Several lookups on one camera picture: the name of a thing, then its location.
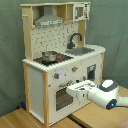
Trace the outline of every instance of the faucet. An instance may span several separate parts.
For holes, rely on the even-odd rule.
[[[70,43],[68,44],[67,48],[68,49],[72,49],[73,47],[75,47],[75,44],[73,44],[72,39],[75,35],[79,35],[80,36],[80,41],[82,41],[82,35],[80,33],[74,33],[71,38],[70,38]]]

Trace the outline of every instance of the wooden play kitchen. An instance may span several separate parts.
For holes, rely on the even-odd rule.
[[[27,112],[46,128],[90,101],[78,101],[67,86],[100,85],[105,49],[85,44],[90,2],[22,4]]]

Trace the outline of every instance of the small door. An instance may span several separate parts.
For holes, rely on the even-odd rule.
[[[96,64],[87,67],[88,80],[91,80],[91,81],[95,80],[95,70],[96,70]]]
[[[85,19],[85,4],[74,4],[73,5],[73,21],[79,21]]]
[[[56,111],[59,111],[73,103],[73,97],[66,92],[66,88],[56,92]]]

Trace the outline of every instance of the cooktop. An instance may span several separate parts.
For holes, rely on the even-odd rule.
[[[73,57],[70,57],[70,56],[67,56],[67,55],[63,55],[63,54],[59,54],[59,56],[61,56],[62,59],[58,60],[58,61],[46,62],[46,61],[43,61],[42,57],[39,57],[39,58],[34,59],[34,62],[37,62],[39,64],[42,64],[42,65],[45,65],[45,66],[48,67],[48,66],[52,66],[54,64],[62,63],[64,61],[73,59]]]

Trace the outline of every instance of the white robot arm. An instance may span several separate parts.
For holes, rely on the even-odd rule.
[[[66,92],[78,100],[90,100],[104,109],[128,107],[128,97],[119,96],[119,85],[116,81],[105,80],[98,86],[90,80],[68,86]]]

